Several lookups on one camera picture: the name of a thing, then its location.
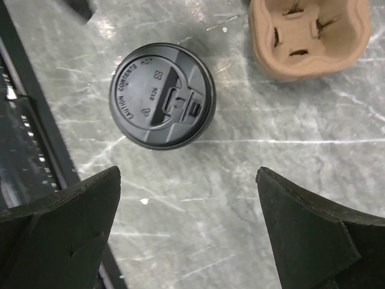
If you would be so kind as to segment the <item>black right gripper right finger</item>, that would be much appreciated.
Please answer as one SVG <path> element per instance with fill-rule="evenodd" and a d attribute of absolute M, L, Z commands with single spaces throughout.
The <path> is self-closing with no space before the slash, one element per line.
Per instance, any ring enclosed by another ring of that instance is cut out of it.
<path fill-rule="evenodd" d="M 257 171 L 256 184 L 282 288 L 384 288 L 384 218 L 267 167 Z"/>

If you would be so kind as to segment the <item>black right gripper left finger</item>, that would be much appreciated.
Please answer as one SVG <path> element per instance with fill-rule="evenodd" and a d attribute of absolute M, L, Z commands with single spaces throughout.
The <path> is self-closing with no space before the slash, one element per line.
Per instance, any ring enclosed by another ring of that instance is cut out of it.
<path fill-rule="evenodd" d="M 93 288 L 120 200 L 112 166 L 1 211 L 1 288 Z"/>

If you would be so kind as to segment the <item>black plastic cup lid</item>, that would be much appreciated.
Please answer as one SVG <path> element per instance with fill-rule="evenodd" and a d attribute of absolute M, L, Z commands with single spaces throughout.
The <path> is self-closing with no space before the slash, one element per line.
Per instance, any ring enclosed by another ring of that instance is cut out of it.
<path fill-rule="evenodd" d="M 216 100 L 207 65 L 172 43 L 151 43 L 131 52 L 116 68 L 109 88 L 109 109 L 119 130 L 156 151 L 197 140 L 214 118 Z"/>

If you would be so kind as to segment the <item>brown cardboard cup carrier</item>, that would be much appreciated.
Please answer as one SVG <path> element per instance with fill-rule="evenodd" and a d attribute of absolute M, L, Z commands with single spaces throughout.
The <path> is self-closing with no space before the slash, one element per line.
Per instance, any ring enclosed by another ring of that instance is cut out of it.
<path fill-rule="evenodd" d="M 371 37 L 368 1 L 251 1 L 248 24 L 259 67 L 281 81 L 345 70 Z"/>

